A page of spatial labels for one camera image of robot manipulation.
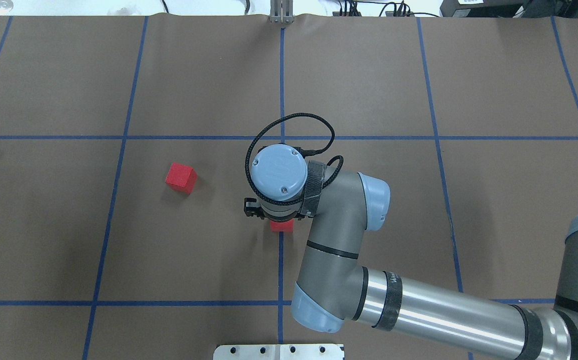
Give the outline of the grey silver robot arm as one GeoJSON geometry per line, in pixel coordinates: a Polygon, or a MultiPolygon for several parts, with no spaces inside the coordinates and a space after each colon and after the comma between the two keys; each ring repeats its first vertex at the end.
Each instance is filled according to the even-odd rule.
{"type": "Polygon", "coordinates": [[[245,214],[312,219],[291,301],[300,325],[336,333],[355,321],[504,360],[578,360],[578,215],[552,308],[504,304],[360,265],[365,232],[380,230],[389,210],[387,182],[307,161],[321,149],[255,145],[244,169],[257,199],[246,198],[245,214]]]}

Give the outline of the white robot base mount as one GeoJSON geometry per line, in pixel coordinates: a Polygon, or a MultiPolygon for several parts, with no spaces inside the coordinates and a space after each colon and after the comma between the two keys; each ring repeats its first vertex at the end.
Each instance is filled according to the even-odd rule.
{"type": "Polygon", "coordinates": [[[213,353],[214,360],[345,360],[342,344],[225,344],[213,353]]]}

